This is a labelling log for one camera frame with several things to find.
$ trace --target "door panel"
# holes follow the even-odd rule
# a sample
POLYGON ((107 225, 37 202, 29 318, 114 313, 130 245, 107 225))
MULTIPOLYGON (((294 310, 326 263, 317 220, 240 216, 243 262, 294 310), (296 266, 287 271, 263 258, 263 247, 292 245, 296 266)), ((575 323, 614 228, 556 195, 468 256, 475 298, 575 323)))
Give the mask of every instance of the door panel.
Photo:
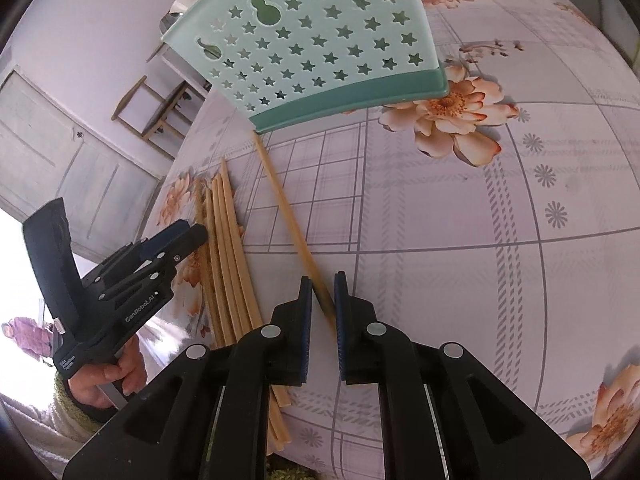
POLYGON ((24 220, 55 196, 80 147, 74 124, 20 76, 0 91, 0 196, 24 220))
POLYGON ((0 206, 24 221, 65 199, 74 252, 94 262, 134 241, 158 179, 13 74, 0 91, 0 206))

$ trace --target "tablecloth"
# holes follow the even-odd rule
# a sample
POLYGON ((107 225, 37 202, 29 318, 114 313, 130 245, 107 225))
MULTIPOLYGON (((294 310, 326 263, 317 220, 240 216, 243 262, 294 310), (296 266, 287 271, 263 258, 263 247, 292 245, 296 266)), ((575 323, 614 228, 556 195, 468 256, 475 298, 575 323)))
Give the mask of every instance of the tablecloth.
MULTIPOLYGON (((640 83, 568 0, 423 1, 447 98, 264 143, 328 284, 344 270, 414 341, 462 343, 596 474, 640 418, 640 83)), ((144 235, 193 220, 195 179, 225 157, 268 319, 302 270, 251 128, 212 92, 144 235)), ((192 257, 160 316, 210 342, 199 281, 192 257)), ((384 478, 377 391, 339 381, 318 308, 308 383, 291 396, 284 456, 329 477, 384 478)))

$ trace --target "bamboo stick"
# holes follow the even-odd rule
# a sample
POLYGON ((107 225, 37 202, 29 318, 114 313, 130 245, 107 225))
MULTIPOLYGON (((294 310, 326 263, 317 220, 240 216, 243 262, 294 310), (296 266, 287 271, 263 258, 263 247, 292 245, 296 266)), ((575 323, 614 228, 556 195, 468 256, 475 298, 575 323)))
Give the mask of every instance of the bamboo stick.
POLYGON ((284 450, 284 444, 281 443, 281 441, 279 441, 278 438, 276 437, 276 432, 273 429, 273 424, 271 423, 271 419, 269 419, 269 425, 267 427, 267 435, 269 437, 267 440, 267 447, 269 447, 269 444, 271 444, 275 448, 276 452, 278 453, 284 450))
POLYGON ((236 297, 233 291, 233 285, 231 283, 231 273, 229 271, 229 262, 226 254, 225 242, 222 238, 222 215, 220 211, 220 200, 218 199, 217 186, 220 179, 219 175, 211 181, 211 190, 213 196, 213 215, 216 225, 216 241, 218 243, 218 254, 220 262, 220 270, 222 271, 222 282, 224 284, 224 291, 226 295, 226 304, 229 307, 229 317, 231 318, 231 325, 236 335, 236 341, 240 341, 240 338, 244 335, 242 332, 242 326, 240 325, 240 318, 238 316, 238 306, 236 305, 236 297))
MULTIPOLYGON (((238 268, 240 285, 242 287, 242 294, 244 297, 244 305, 247 309, 249 321, 251 322, 252 328, 260 328, 262 325, 264 325, 264 319, 262 318, 262 313, 260 312, 258 301, 255 297, 254 284, 251 282, 249 266, 247 265, 246 257, 244 255, 244 249, 242 248, 240 231, 232 228, 232 226, 238 225, 238 218, 236 217, 236 208, 234 206, 231 182, 229 180, 229 172, 226 166, 226 160, 224 158, 220 161, 220 174, 222 175, 222 187, 226 206, 226 214, 228 217, 228 225, 230 227, 230 237, 233 246, 233 254, 236 260, 236 267, 238 268)), ((276 400, 278 401, 278 405, 281 408, 291 405, 291 398, 289 397, 285 386, 277 386, 274 384, 271 389, 273 390, 273 393, 276 396, 276 400)))
POLYGON ((213 287, 216 294, 216 306, 220 316, 225 346, 233 345, 236 342, 233 326, 229 319, 228 305, 226 304, 225 288, 222 282, 222 272, 220 269, 220 256, 218 254, 218 240, 214 224, 213 199, 211 191, 206 187, 207 193, 207 231, 209 231, 209 253, 211 256, 211 268, 213 276, 213 287))
MULTIPOLYGON (((202 181, 198 179, 196 181, 196 222, 204 225, 204 204, 202 203, 202 181)), ((207 303, 207 317, 209 318, 209 325, 213 330, 215 338, 215 344, 212 345, 212 349, 220 348, 225 345, 225 337, 222 333, 222 324, 220 322, 220 314, 218 313, 218 306, 216 304, 216 295, 211 283, 211 272, 209 265, 209 240, 207 243, 198 248, 198 265, 200 266, 200 281, 202 282, 202 288, 204 290, 204 297, 207 303)))
POLYGON ((291 434, 289 433, 287 425, 282 418, 282 413, 280 412, 280 408, 278 407, 278 403, 273 392, 271 392, 269 398, 269 420, 273 424, 273 429, 276 432, 276 438, 283 444, 290 444, 291 434))
POLYGON ((258 134, 254 131, 254 143, 255 147, 260 155, 260 159, 262 161, 262 165, 264 166, 264 170, 269 177, 271 182, 271 188, 273 189, 273 193, 276 196, 276 200, 278 202, 278 207, 280 208, 280 212, 282 213, 285 223, 287 225, 287 229, 289 231, 289 235, 291 236, 291 240, 296 247, 296 251, 298 252, 298 256, 302 259, 302 264, 305 267, 306 272, 311 278, 311 282, 314 286, 314 292, 316 293, 316 297, 318 298, 318 303, 320 304, 320 308, 324 313, 324 316, 327 318, 329 325, 332 327, 332 330, 335 334, 335 305, 334 300, 332 300, 331 295, 329 294, 329 290, 326 288, 324 284, 324 280, 322 279, 322 274, 320 273, 320 269, 318 265, 314 261, 314 258, 309 251, 309 247, 306 244, 306 240, 302 231, 300 231, 300 226, 296 221, 296 216, 293 213, 293 209, 291 204, 287 200, 286 195, 284 194, 284 190, 282 189, 282 184, 278 179, 278 175, 276 173, 275 168, 273 167, 273 163, 269 158, 269 154, 265 149, 262 141, 258 134))
POLYGON ((218 174, 216 177, 216 189, 214 190, 218 194, 218 203, 220 204, 220 219, 222 224, 222 231, 218 234, 222 236, 222 240, 225 244, 226 261, 229 266, 229 277, 231 278, 231 288, 233 291, 234 299, 236 301, 236 309, 238 311, 238 317, 240 320, 240 327, 242 328, 242 335, 251 332, 252 327, 247 313, 247 307, 244 302, 244 295, 242 294, 242 288, 240 285, 240 277, 238 276, 238 266, 236 266, 236 257, 234 255, 233 243, 231 241, 231 226, 237 226, 237 223, 229 223, 229 217, 225 206, 225 196, 223 192, 222 176, 218 174))

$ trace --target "screw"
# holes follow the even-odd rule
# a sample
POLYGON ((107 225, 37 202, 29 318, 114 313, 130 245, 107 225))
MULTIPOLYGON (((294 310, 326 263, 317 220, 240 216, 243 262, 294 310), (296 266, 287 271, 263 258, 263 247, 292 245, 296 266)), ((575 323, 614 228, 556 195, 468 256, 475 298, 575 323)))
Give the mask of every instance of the screw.
POLYGON ((189 359, 200 359, 207 353, 207 349, 203 345, 191 345, 187 348, 187 357, 189 359))
POLYGON ((385 335, 386 326, 384 326, 382 323, 370 323, 369 326, 367 326, 367 332, 369 332, 371 335, 385 335))
POLYGON ((279 326, 267 325, 260 330, 260 333, 267 339, 273 339, 274 337, 278 337, 282 333, 282 330, 280 330, 279 326))
POLYGON ((465 350, 458 343, 447 343, 443 349, 444 355, 452 359, 460 359, 465 350))

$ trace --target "chair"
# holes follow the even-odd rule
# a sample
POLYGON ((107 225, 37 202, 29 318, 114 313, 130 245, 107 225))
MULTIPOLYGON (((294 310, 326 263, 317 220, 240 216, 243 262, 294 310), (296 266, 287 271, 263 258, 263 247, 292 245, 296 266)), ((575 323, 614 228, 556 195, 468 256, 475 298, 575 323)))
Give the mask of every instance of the chair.
POLYGON ((184 99, 191 98, 187 94, 188 91, 195 92, 195 90, 191 87, 191 85, 189 85, 189 83, 187 83, 186 81, 183 81, 171 92, 171 94, 169 94, 169 97, 164 98, 158 92, 153 90, 148 84, 146 84, 146 75, 145 75, 135 85, 133 85, 133 88, 131 88, 131 90, 129 90, 124 95, 124 97, 120 100, 120 102, 118 103, 118 106, 116 106, 116 109, 113 115, 111 116, 111 120, 119 122, 124 127, 126 127, 126 129, 129 130, 131 133, 142 137, 143 140, 146 140, 146 142, 151 144, 156 150, 161 152, 163 155, 166 155, 169 158, 174 159, 174 157, 170 153, 167 153, 165 150, 163 150, 158 145, 156 145, 156 143, 151 142, 150 138, 152 137, 152 135, 158 132, 162 133, 166 129, 167 131, 171 132, 179 139, 184 139, 184 134, 179 130, 177 130, 176 128, 174 128, 173 126, 171 126, 167 122, 167 117, 171 112, 174 112, 181 119, 183 119, 189 126, 191 126, 191 120, 187 118, 180 110, 176 109, 178 102, 180 101, 181 98, 184 98, 184 99), (148 122, 146 123, 146 126, 141 132, 135 129, 133 126, 131 126, 131 124, 127 123, 127 121, 125 121, 123 118, 120 117, 120 114, 129 105, 129 103, 133 99, 133 96, 136 94, 136 92, 138 92, 140 88, 144 88, 145 90, 147 90, 153 97, 158 99, 158 101, 160 102, 158 109, 156 109, 155 113, 148 120, 148 122))

